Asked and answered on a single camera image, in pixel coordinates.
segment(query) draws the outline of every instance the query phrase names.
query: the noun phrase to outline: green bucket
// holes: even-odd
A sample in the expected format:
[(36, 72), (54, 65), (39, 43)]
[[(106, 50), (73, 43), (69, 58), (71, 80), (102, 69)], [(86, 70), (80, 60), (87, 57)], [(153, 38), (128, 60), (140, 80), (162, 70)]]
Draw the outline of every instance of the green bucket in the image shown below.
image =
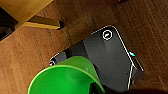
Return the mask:
[(94, 90), (104, 94), (92, 63), (74, 56), (39, 72), (30, 83), (28, 94), (91, 94)]

